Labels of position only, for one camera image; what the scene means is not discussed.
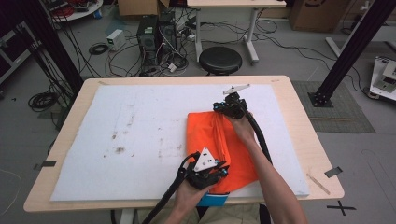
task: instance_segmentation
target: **white desk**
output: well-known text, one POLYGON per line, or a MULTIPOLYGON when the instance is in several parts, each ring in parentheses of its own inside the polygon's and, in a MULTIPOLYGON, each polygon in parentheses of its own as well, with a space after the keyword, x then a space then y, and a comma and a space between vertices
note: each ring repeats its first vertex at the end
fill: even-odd
MULTIPOLYGON (((58 181, 65 156, 72 146, 78 127, 87 113, 96 90, 101 85, 186 85, 186 84, 269 84, 274 89, 279 108, 288 127, 301 168, 310 174, 305 180, 310 194, 300 200, 337 199, 344 196, 344 190, 337 178, 328 178, 324 172, 332 165, 318 140, 314 128, 306 115, 300 100, 285 76, 242 76, 242 77, 148 77, 148 78, 95 78, 84 82, 65 123, 62 127, 47 161, 57 161, 54 167, 43 167, 27 197, 24 209, 27 212, 55 212, 93 209, 123 209, 152 207, 156 200, 111 200, 90 202, 52 202, 50 196, 58 181)), ((229 198, 227 204, 261 203, 262 198, 229 198)))
MULTIPOLYGON (((355 34, 355 31, 358 29, 358 27, 361 25, 361 21, 363 20, 364 16, 361 18, 361 20, 358 22, 358 24, 355 26, 353 29, 352 33, 349 35, 347 38, 346 42, 344 43, 343 47, 338 48, 338 46, 335 44, 334 40, 331 37, 326 37, 326 42, 334 52, 334 54, 338 57, 340 57, 341 52, 343 52, 344 47, 347 45, 349 42, 350 38, 355 34)), ((396 49, 396 27, 395 26, 382 26, 376 35, 373 37, 372 41, 385 41, 387 42, 393 49, 396 49)))
POLYGON ((259 61, 256 50, 254 49, 251 38, 254 32, 254 26, 256 25, 256 18, 261 7, 284 7, 286 5, 283 1, 276 0, 188 0, 187 5, 196 10, 196 36, 195 36, 195 49, 197 62, 199 62, 199 56, 202 53, 202 42, 201 42, 201 8, 208 7, 251 7, 253 8, 250 15, 250 25, 247 35, 244 36, 244 41, 247 44, 247 50, 250 54, 251 63, 259 61))

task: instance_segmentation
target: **black stool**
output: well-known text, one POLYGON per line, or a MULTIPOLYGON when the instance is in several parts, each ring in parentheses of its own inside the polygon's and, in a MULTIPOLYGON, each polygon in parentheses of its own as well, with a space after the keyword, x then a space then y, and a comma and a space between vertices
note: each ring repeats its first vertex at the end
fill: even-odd
POLYGON ((207 76, 228 76, 242 66, 242 57, 233 49, 213 47, 201 53, 199 64, 208 72, 207 76))

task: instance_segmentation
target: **black cable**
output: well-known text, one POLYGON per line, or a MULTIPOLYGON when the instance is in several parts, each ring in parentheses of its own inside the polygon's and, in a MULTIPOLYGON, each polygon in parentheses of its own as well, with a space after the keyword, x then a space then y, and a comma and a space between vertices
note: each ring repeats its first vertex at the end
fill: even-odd
POLYGON ((52 143, 51 144, 49 144, 49 149, 47 150, 47 155, 49 155, 50 154, 50 150, 52 149, 52 147, 53 147, 53 144, 55 143, 55 140, 56 140, 56 138, 52 141, 52 143))
POLYGON ((247 121, 250 123, 251 127, 254 130, 254 133, 257 136, 257 139, 259 140, 260 147, 262 148, 262 153, 265 155, 267 160, 269 162, 271 162, 271 164, 272 164, 271 155, 270 155, 270 152, 268 151, 268 146, 267 146, 267 144, 265 142, 264 134, 262 134, 262 129, 260 129, 259 124, 253 118, 253 116, 250 114, 250 112, 248 112, 248 110, 245 109, 245 107, 243 105, 241 105, 238 101, 235 101, 235 102, 244 111, 244 114, 245 114, 245 117, 247 118, 247 121))
POLYGON ((77 58, 78 58, 78 69, 79 69, 79 71, 82 71, 82 69, 84 69, 85 66, 87 66, 87 68, 88 68, 88 70, 90 71, 92 77, 95 77, 95 75, 97 75, 97 76, 99 76, 99 77, 102 77, 102 76, 101 76, 101 75, 89 64, 89 60, 87 60, 87 59, 84 57, 84 55, 83 55, 83 53, 82 53, 82 50, 81 50, 81 48, 79 47, 79 44, 78 44, 78 42, 77 42, 77 40, 76 40, 76 37, 74 36, 72 27, 71 27, 70 24, 69 24, 69 20, 68 20, 66 17, 64 17, 64 24, 66 24, 66 25, 68 26, 71 35, 67 32, 66 29, 64 29, 63 26, 61 26, 61 30, 64 32, 65 36, 69 39, 70 43, 72 44, 73 48, 75 49, 75 52, 76 52, 76 55, 77 55, 77 58), (82 59, 83 62, 85 63, 85 65, 84 65, 84 67, 83 67, 82 69, 80 68, 80 61, 79 61, 79 56, 78 56, 78 55, 81 56, 81 59, 82 59))
POLYGON ((344 18, 343 18, 343 28, 341 28, 341 32, 342 32, 343 34, 345 34, 345 35, 350 35, 350 34, 352 33, 352 29, 351 29, 351 28, 346 28, 346 27, 345 27, 345 21, 346 21, 347 15, 349 15, 350 10, 355 6, 355 4, 356 4, 357 1, 358 1, 358 0, 355 0, 355 2, 352 4, 352 6, 350 6, 349 10, 347 11, 346 15, 345 15, 344 18))
POLYGON ((116 211, 114 209, 110 210, 110 219, 111 219, 111 224, 117 224, 116 211))
POLYGON ((263 32, 263 33, 265 33, 265 34, 272 34, 272 33, 274 33, 274 32, 276 32, 276 30, 277 30, 277 25, 276 25, 276 23, 274 22, 274 21, 270 21, 274 26, 275 26, 275 28, 274 28, 274 30, 265 30, 264 28, 262 28, 261 26, 260 26, 260 23, 261 22, 263 22, 263 21, 270 21, 270 20, 261 20, 261 21, 257 21, 256 22, 256 29, 258 30, 258 31, 261 31, 261 32, 263 32))
POLYGON ((87 67, 87 64, 90 62, 91 57, 92 57, 92 54, 90 54, 90 57, 88 57, 87 62, 85 62, 84 66, 78 71, 80 75, 81 75, 82 71, 84 71, 85 67, 87 67))
POLYGON ((59 127, 58 124, 55 123, 55 120, 53 120, 53 113, 52 112, 50 112, 50 120, 52 121, 52 124, 55 126, 55 129, 60 131, 61 127, 59 127))
POLYGON ((70 89, 68 85, 61 84, 61 82, 62 83, 67 83, 67 82, 63 80, 63 78, 58 74, 57 69, 55 69, 51 60, 45 55, 45 53, 40 50, 39 52, 41 53, 41 56, 36 55, 36 61, 37 63, 41 64, 40 66, 42 67, 47 78, 49 79, 50 84, 48 91, 56 92, 59 95, 59 97, 61 97, 62 100, 66 103, 66 106, 69 106, 67 104, 67 101, 68 99, 71 99, 73 97, 73 91, 70 89))
POLYGON ((58 100, 58 94, 55 92, 42 92, 32 96, 28 105, 35 112, 42 112, 55 105, 58 100))
POLYGON ((172 195, 175 193, 175 191, 178 189, 178 187, 183 183, 184 179, 186 178, 186 169, 183 167, 184 163, 189 158, 192 158, 197 155, 196 153, 190 154, 188 157, 186 157, 183 162, 180 164, 178 167, 177 171, 177 176, 174 180, 174 182, 171 184, 169 189, 165 192, 163 197, 160 199, 160 201, 155 205, 155 207, 151 210, 151 212, 146 216, 146 218, 143 220, 142 224, 149 224, 150 221, 157 216, 157 214, 165 207, 166 203, 169 201, 169 199, 172 197, 172 195))
MULTIPOLYGON (((254 21, 254 23, 255 23, 255 26, 257 27, 257 22, 259 21, 259 18, 260 18, 260 15, 262 14, 262 12, 265 10, 265 8, 264 9, 262 9, 259 13, 258 13, 258 15, 257 15, 257 17, 256 17, 256 20, 254 21)), ((204 23, 204 24, 202 24, 202 26, 204 26, 204 25, 206 25, 206 24, 215 24, 215 23, 210 23, 210 22, 208 22, 208 23, 204 23)), ((239 37, 238 39, 236 39, 236 40, 232 40, 232 41, 227 41, 227 42, 217 42, 217 41, 210 41, 210 40, 201 40, 201 42, 209 42, 209 43, 214 43, 214 44, 232 44, 232 43, 237 43, 237 42, 239 42, 239 41, 241 41, 242 39, 244 39, 244 37, 245 37, 245 34, 248 32, 248 30, 249 29, 242 29, 242 28, 239 28, 239 27, 237 27, 237 26, 234 26, 234 25, 231 25, 231 24, 227 24, 227 23, 225 23, 225 22, 218 22, 218 24, 223 24, 223 25, 227 25, 227 26, 231 26, 231 27, 233 27, 233 28, 235 28, 235 29, 239 29, 239 30, 242 30, 242 31, 244 31, 243 33, 239 33, 239 32, 236 32, 237 34, 239 34, 239 35, 241 35, 241 37, 239 37)), ((277 29, 277 25, 276 25, 276 23, 274 23, 274 25, 276 26, 276 28, 275 28, 275 30, 273 31, 273 32, 270 32, 270 34, 271 33, 274 33, 275 31, 276 31, 276 29, 277 29)))
POLYGON ((107 55, 107 59, 106 59, 106 61, 105 61, 105 71, 106 71, 106 64, 107 64, 107 60, 108 60, 108 67, 109 67, 109 69, 110 69, 110 74, 111 74, 111 75, 115 75, 115 76, 117 76, 117 77, 135 77, 137 74, 139 74, 139 72, 142 70, 142 67, 140 67, 134 74, 130 73, 130 71, 131 71, 131 70, 137 65, 137 63, 140 61, 140 59, 141 59, 141 55, 140 55, 140 54, 139 54, 139 57, 137 58, 136 62, 134 62, 134 64, 133 64, 128 70, 126 70, 126 69, 124 69, 124 68, 121 68, 121 67, 118 67, 118 66, 116 66, 116 65, 111 64, 111 62, 113 62, 113 60, 114 60, 120 53, 122 53, 122 52, 125 51, 126 49, 129 49, 129 48, 132 48, 132 47, 136 47, 136 46, 138 46, 138 44, 134 44, 134 45, 132 45, 132 46, 125 47, 125 48, 123 48, 123 49, 117 51, 117 53, 116 53, 113 57, 110 57, 110 55, 107 55), (124 71, 125 71, 125 75, 122 76, 122 75, 119 75, 119 74, 114 73, 113 70, 112 70, 112 67, 116 67, 116 68, 119 68, 119 69, 121 69, 121 70, 124 70, 124 71))
POLYGON ((106 43, 96 43, 90 47, 90 54, 100 55, 108 50, 108 45, 106 43))
POLYGON ((47 14, 44 12, 44 8, 39 4, 21 4, 23 7, 23 12, 27 18, 29 18, 28 25, 32 26, 33 31, 39 31, 36 34, 40 38, 41 43, 44 45, 46 50, 49 51, 51 59, 53 59, 58 68, 64 74, 64 77, 68 80, 69 85, 75 90, 74 94, 78 93, 78 90, 82 86, 82 79, 76 75, 78 74, 78 70, 73 65, 70 57, 68 57, 67 52, 65 51, 64 47, 60 39, 58 38, 57 34, 53 31, 52 27, 49 24, 48 18, 46 17, 47 14))
MULTIPOLYGON (((269 37, 269 36, 266 36, 266 35, 262 35, 262 36, 264 36, 265 39, 259 39, 259 40, 267 40, 267 39, 269 39, 269 40, 271 40, 275 45, 281 47, 282 49, 297 49, 298 52, 299 52, 303 57, 305 57, 306 59, 317 60, 317 61, 323 62, 323 63, 326 65, 326 68, 327 68, 328 70, 331 70, 331 68, 329 67, 329 65, 327 65, 327 63, 326 63, 324 60, 322 60, 322 59, 320 59, 320 58, 308 57, 308 56, 304 55, 304 54, 301 52, 301 49, 307 49, 307 50, 313 51, 313 52, 315 52, 315 53, 321 55, 322 57, 324 57, 324 58, 326 58, 326 59, 329 59, 329 60, 332 60, 332 61, 337 61, 337 59, 333 59, 333 58, 331 58, 331 57, 328 57, 328 56, 324 55, 323 53, 321 53, 321 52, 319 52, 319 51, 317 51, 317 50, 315 50, 315 49, 310 49, 310 48, 305 48, 305 47, 294 47, 294 46, 289 46, 289 47, 288 47, 288 46, 283 46, 283 45, 281 45, 281 44, 279 43, 279 41, 277 41, 277 39, 274 38, 274 37, 269 37)), ((361 92, 363 92, 363 89, 361 88, 361 74, 358 72, 358 70, 357 70, 355 67, 352 66, 352 69, 356 72, 356 74, 357 74, 357 76, 358 76, 358 86, 359 86, 359 89, 356 89, 356 88, 355 88, 355 84, 353 83, 353 77, 352 77, 351 75, 347 75, 347 76, 349 76, 349 77, 352 78, 352 87, 353 87, 353 89, 354 89, 355 91, 361 91, 361 92)))

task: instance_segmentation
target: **tape mark on floor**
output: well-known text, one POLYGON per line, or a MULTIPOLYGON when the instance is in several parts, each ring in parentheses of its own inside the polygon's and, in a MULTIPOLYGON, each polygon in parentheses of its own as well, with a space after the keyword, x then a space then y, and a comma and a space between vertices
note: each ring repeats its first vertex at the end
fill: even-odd
POLYGON ((364 149, 361 151, 364 159, 366 159, 373 175, 385 194, 388 202, 393 208, 393 212, 396 213, 396 188, 390 181, 387 171, 384 169, 381 161, 375 155, 372 150, 364 149))
POLYGON ((341 209, 341 212, 343 213, 343 216, 346 216, 346 215, 347 215, 345 210, 357 210, 357 209, 354 208, 354 207, 343 206, 343 205, 341 204, 340 201, 338 201, 338 205, 339 205, 339 206, 327 205, 327 208, 341 209))

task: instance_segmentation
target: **orange bag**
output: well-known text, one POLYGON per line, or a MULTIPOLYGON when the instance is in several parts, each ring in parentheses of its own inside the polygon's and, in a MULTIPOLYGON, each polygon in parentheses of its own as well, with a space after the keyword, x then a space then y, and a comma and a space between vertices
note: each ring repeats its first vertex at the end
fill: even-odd
POLYGON ((230 165, 228 175, 210 193, 227 193, 258 179, 245 145, 236 135, 233 125, 216 112, 190 113, 187 118, 187 153, 207 147, 215 159, 230 165))

